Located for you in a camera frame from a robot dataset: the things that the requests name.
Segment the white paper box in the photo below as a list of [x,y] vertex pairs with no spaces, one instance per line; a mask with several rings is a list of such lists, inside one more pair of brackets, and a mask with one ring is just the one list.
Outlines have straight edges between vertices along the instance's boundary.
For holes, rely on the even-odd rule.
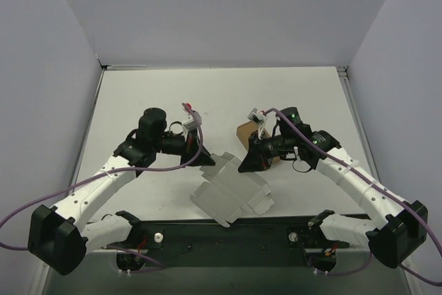
[[230,153],[211,157],[213,166],[200,167],[204,182],[190,196],[194,205],[223,227],[270,210],[274,201],[267,181],[254,172],[238,172],[240,160]]

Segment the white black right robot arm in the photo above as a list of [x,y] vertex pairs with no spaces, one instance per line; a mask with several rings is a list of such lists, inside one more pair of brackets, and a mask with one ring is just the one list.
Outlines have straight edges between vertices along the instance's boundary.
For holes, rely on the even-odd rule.
[[418,200],[413,203],[392,193],[367,173],[327,131],[313,131],[304,123],[297,108],[276,113],[277,135],[264,137],[267,114],[253,109],[249,120],[258,127],[249,136],[241,173],[266,171],[274,158],[286,160],[290,154],[302,160],[340,187],[369,217],[368,222],[326,210],[309,221],[311,231],[328,241],[346,242],[368,248],[389,268],[397,268],[427,238],[428,210]]

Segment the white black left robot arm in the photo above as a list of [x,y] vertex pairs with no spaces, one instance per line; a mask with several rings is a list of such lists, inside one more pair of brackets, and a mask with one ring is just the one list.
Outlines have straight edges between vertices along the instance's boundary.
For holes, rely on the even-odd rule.
[[135,247],[141,241],[139,220],[119,211],[105,220],[91,223],[93,215],[123,186],[151,171],[157,154],[178,155],[177,168],[213,166],[204,148],[202,119],[189,104],[182,133],[167,130],[166,113],[148,108],[125,140],[102,168],[79,189],[53,206],[37,207],[30,220],[28,251],[65,276],[73,272],[90,252],[120,242]]

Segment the brown folded cardboard box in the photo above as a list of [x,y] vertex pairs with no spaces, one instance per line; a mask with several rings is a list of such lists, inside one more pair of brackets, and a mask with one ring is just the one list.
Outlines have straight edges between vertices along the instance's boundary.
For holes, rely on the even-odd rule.
[[[242,143],[243,147],[248,151],[249,149],[249,137],[252,133],[258,130],[258,125],[254,122],[246,122],[244,124],[241,124],[236,129],[236,136]],[[269,132],[264,129],[263,138],[270,137]],[[279,157],[274,157],[272,160],[272,164],[280,162],[281,159]]]

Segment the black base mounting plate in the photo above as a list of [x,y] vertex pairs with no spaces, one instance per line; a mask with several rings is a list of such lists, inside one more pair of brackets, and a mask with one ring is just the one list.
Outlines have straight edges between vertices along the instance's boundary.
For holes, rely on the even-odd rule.
[[307,251],[333,267],[345,242],[310,230],[307,216],[240,218],[230,227],[214,220],[139,221],[119,248],[120,270],[149,272],[160,267],[297,267]]

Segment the aluminium table frame rail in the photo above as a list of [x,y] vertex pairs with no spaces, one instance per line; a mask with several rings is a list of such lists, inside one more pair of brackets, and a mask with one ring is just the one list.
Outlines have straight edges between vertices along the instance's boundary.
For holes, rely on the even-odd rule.
[[337,66],[336,67],[336,70],[337,70],[337,73],[339,76],[339,80],[341,82],[341,86],[343,87],[343,91],[344,91],[347,103],[349,105],[349,109],[352,114],[354,123],[356,125],[356,130],[358,132],[358,136],[361,141],[365,157],[367,159],[370,173],[372,174],[372,176],[374,178],[379,180],[378,171],[377,171],[376,164],[375,164],[375,161],[374,161],[374,158],[372,155],[372,151],[369,146],[369,141],[367,139],[366,132],[365,132],[361,117],[358,113],[358,109],[356,106],[356,100],[354,99],[354,95],[353,95],[353,92],[350,87],[347,69],[348,69],[347,66]]

